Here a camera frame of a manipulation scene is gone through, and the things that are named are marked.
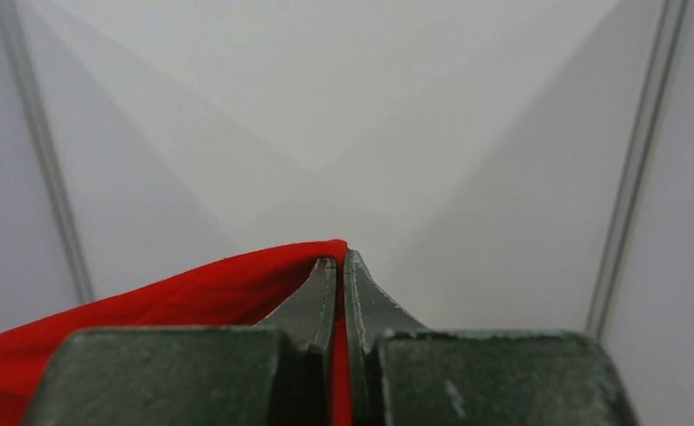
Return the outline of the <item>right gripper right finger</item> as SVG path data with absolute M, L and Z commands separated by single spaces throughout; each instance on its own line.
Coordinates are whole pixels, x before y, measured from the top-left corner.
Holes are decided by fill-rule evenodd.
M 358 425 L 635 425 L 611 358 L 568 330 L 436 330 L 343 263 Z

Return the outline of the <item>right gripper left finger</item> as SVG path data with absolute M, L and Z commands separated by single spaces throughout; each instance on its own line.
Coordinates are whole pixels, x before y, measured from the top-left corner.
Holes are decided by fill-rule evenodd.
M 249 327 L 111 327 L 71 335 L 26 425 L 327 425 L 336 262 Z

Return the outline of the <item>red t shirt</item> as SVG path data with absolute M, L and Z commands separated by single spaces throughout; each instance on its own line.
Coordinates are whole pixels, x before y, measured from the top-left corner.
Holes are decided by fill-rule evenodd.
M 0 425 L 18 425 L 51 355 L 90 327 L 253 325 L 302 286 L 317 259 L 343 266 L 342 240 L 228 257 L 0 334 Z

